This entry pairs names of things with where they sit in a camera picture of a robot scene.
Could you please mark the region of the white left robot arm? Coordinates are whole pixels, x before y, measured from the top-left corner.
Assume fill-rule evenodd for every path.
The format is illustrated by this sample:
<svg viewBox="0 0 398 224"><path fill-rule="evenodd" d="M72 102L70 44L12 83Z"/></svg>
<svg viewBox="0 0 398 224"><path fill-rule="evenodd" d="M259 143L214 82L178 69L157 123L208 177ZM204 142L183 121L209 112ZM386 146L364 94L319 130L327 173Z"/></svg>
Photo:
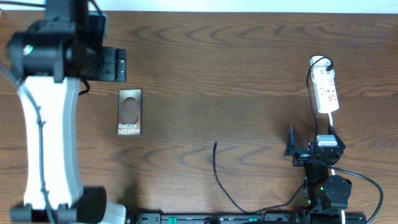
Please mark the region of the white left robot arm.
<svg viewBox="0 0 398 224"><path fill-rule="evenodd" d="M88 1L46 1L45 16L7 43L1 73L24 112L28 178L24 200L10 210L19 223L124 224L127 210L103 187L85 187L76 149L76 106L90 82L124 82L127 53L105 47L108 19Z"/></svg>

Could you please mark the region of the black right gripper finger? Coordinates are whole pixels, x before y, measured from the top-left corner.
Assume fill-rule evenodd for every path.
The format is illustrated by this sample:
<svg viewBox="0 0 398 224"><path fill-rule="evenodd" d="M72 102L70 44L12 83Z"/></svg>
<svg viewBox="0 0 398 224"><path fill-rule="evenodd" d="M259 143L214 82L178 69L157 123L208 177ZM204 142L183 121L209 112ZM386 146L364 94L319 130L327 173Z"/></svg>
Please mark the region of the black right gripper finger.
<svg viewBox="0 0 398 224"><path fill-rule="evenodd" d="M346 145L343 143L343 141L340 139L340 137L337 135L335 132L334 128L332 125L328 125L328 134L333 135L336 139L337 142L337 148L341 151L344 151L346 149Z"/></svg>
<svg viewBox="0 0 398 224"><path fill-rule="evenodd" d="M284 156L293 156L296 152L297 146L295 141L294 128L293 126L290 126Z"/></svg>

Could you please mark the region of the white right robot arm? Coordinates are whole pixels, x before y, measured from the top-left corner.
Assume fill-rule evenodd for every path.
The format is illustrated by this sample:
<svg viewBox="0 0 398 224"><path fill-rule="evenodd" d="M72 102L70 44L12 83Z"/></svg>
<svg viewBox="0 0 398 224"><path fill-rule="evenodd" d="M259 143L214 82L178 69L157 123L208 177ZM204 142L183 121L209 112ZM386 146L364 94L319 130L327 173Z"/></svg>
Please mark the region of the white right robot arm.
<svg viewBox="0 0 398 224"><path fill-rule="evenodd" d="M284 155L292 157L294 167L305 171L304 187L309 200L308 208L300 212L303 223L341 223L341 212L348 208L352 183L340 176L331 175L330 169L344 153L346 146L332 126L327 135L319 135L306 149L296 145L294 129L289 128Z"/></svg>

